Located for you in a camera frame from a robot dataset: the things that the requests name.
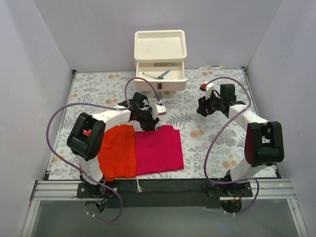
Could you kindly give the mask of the light blue gel pen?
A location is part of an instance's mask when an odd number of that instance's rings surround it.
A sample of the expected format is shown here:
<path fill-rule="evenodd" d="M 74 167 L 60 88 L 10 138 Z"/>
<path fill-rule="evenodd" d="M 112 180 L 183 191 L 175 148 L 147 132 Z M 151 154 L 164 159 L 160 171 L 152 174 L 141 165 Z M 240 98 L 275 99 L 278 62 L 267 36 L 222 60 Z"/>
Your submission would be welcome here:
<path fill-rule="evenodd" d="M 161 75 L 159 75 L 159 76 L 157 77 L 157 79 L 164 79 L 164 77 L 165 77 L 169 72 L 170 72 L 170 70 L 167 70 L 167 71 L 163 72 Z"/>

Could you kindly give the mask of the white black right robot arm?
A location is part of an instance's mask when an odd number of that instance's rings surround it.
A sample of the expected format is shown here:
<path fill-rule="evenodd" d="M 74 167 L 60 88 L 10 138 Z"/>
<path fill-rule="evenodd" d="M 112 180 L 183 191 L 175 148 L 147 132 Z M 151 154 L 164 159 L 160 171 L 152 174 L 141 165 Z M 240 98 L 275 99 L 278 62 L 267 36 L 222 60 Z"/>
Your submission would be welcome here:
<path fill-rule="evenodd" d="M 200 90 L 205 95 L 198 100 L 198 114 L 206 117 L 220 111 L 246 132 L 244 158 L 222 180 L 211 181 L 208 192 L 219 197 L 240 195 L 250 188 L 249 181 L 260 170 L 283 161 L 281 124 L 261 118 L 237 100 L 234 84 L 222 84 L 217 91 L 214 84 L 204 82 Z"/>

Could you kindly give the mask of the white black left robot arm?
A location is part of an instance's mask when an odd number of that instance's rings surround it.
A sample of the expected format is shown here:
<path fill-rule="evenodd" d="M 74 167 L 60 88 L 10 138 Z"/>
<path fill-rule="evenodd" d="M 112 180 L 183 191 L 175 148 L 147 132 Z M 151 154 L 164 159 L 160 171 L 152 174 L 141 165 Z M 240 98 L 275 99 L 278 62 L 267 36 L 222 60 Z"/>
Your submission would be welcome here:
<path fill-rule="evenodd" d="M 79 160 L 80 180 L 84 189 L 93 197 L 101 197 L 105 191 L 104 175 L 101 172 L 98 153 L 104 133 L 121 124 L 130 121 L 140 123 L 143 131 L 154 131 L 159 122 L 159 116 L 166 113 L 162 103 L 150 106 L 146 104 L 147 96 L 136 92 L 128 99 L 115 106 L 113 110 L 89 115 L 81 113 L 67 139 L 67 146 Z"/>

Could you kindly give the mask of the white marker cyan cap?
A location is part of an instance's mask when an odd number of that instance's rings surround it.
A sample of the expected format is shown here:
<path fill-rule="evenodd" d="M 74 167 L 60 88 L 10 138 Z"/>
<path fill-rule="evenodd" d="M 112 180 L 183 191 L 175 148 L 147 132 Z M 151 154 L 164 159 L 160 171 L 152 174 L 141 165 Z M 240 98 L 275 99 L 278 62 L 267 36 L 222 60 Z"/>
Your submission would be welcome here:
<path fill-rule="evenodd" d="M 148 72 L 143 72 L 143 75 L 147 76 L 147 77 L 150 77 L 150 78 L 153 78 L 153 79 L 157 79 L 157 75 L 154 75 L 154 74 L 151 74 L 151 73 L 148 73 Z"/>

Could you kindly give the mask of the white top drawer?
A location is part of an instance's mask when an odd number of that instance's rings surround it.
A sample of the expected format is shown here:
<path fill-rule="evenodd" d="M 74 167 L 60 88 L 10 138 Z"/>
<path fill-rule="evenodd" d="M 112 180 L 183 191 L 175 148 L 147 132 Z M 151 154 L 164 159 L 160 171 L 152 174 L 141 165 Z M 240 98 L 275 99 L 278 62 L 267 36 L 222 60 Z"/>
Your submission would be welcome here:
<path fill-rule="evenodd" d="M 183 91 L 187 86 L 184 62 L 136 63 L 136 77 L 147 80 L 156 91 Z"/>

